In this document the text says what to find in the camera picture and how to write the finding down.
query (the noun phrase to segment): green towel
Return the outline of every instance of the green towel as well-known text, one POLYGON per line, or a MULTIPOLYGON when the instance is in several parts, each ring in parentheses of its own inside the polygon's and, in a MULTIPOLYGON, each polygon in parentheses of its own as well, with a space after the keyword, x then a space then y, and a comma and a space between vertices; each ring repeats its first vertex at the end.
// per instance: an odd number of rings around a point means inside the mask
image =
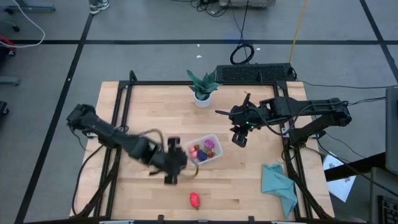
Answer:
POLYGON ((297 204, 297 197, 294 194, 294 181, 284 175, 280 164, 274 164, 271 167, 267 164, 262 166, 261 192, 280 196, 285 219, 289 217, 297 204))

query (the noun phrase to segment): keyboard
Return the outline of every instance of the keyboard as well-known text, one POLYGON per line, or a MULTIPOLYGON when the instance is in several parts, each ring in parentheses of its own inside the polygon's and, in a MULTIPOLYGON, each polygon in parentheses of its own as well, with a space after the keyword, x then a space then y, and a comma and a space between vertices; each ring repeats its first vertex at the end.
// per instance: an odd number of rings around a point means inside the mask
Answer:
POLYGON ((253 83, 295 81, 291 68, 289 63, 219 65, 216 73, 217 81, 253 83))
POLYGON ((377 196, 380 224, 398 224, 398 200, 377 196))

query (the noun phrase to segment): white cable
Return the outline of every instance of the white cable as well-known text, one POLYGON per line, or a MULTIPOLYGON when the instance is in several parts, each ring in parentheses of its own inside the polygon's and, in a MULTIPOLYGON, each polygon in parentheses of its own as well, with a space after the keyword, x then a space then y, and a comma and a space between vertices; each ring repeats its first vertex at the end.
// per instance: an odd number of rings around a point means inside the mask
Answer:
POLYGON ((43 38, 42 38, 42 40, 41 40, 39 43, 37 43, 37 44, 24 45, 24 46, 8 45, 8 44, 3 43, 2 41, 0 41, 0 44, 3 44, 4 46, 7 46, 7 47, 15 47, 15 48, 24 48, 24 47, 35 47, 35 46, 38 46, 39 44, 41 44, 41 43, 43 42, 43 40, 44 40, 44 38, 45 38, 45 32, 44 32, 44 30, 42 30, 42 28, 40 28, 35 22, 33 22, 31 19, 29 19, 29 17, 27 17, 27 15, 24 13, 24 11, 21 9, 21 7, 19 7, 18 3, 17 3, 15 0, 12 0, 12 1, 17 5, 18 9, 19 9, 19 10, 21 11, 21 13, 26 17, 26 19, 29 20, 33 25, 35 25, 37 28, 39 28, 39 30, 42 31, 42 33, 43 33, 43 38))

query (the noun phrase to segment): wooden tabletop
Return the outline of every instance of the wooden tabletop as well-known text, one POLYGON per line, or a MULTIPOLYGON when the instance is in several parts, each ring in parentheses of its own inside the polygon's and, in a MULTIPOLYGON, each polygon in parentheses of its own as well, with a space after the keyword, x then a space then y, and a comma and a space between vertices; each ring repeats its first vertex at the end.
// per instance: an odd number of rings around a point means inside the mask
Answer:
MULTIPOLYGON (((117 86, 118 82, 104 82, 99 93, 96 112, 108 122, 112 118, 117 86)), ((261 193, 263 164, 280 163, 286 173, 280 157, 281 137, 262 128, 249 133, 246 147, 241 148, 231 142, 231 121, 227 116, 214 112, 229 111, 234 105, 241 105, 246 96, 244 91, 251 93, 250 100, 257 105, 261 100, 274 97, 271 86, 221 86, 214 92, 208 108, 198 108, 193 102, 193 92, 187 86, 134 86, 127 119, 129 133, 158 128, 165 139, 180 136, 182 146, 207 134, 216 134, 224 154, 200 166, 195 179, 180 176, 177 185, 164 185, 163 174, 149 177, 150 168, 129 158, 123 151, 112 219, 156 220, 158 215, 164 215, 166 220, 247 220, 253 215, 257 221, 285 220, 280 198, 261 193), (190 192, 200 195, 199 210, 191 207, 190 192)), ((302 83, 288 83, 288 91, 290 97, 306 100, 302 83)), ((301 127, 310 121, 310 117, 300 117, 296 126, 301 127)), ((155 134, 149 137, 159 139, 155 134)), ((97 139, 90 139, 85 159, 98 146, 97 139)), ((314 140, 308 140, 307 146, 318 150, 314 140)), ((77 211, 98 188, 104 152, 103 149, 95 155, 82 172, 75 200, 77 211)), ((320 156, 308 149, 301 149, 301 155, 309 191, 324 210, 334 216, 320 156)), ((301 216, 305 217, 299 190, 297 197, 301 216)), ((102 214, 107 199, 108 192, 104 194, 102 214)), ((294 220, 293 213, 289 220, 294 220)))

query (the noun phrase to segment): clear plastic container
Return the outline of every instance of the clear plastic container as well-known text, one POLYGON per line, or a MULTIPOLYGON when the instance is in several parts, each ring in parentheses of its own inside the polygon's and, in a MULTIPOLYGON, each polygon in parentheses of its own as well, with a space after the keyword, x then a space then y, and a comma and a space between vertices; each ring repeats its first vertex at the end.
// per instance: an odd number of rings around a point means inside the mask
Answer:
POLYGON ((201 138, 198 138, 194 141, 186 143, 184 148, 187 152, 187 155, 191 156, 189 149, 191 147, 193 147, 194 145, 199 145, 200 148, 203 149, 204 148, 203 144, 205 143, 205 141, 207 139, 212 139, 214 141, 215 147, 213 150, 216 152, 216 155, 213 156, 212 158, 208 158, 207 160, 201 161, 201 162, 198 159, 193 159, 198 165, 202 165, 206 162, 210 162, 210 161, 215 160, 223 155, 223 148, 221 147, 220 141, 218 140, 218 138, 215 134, 209 134, 209 135, 203 136, 201 138))

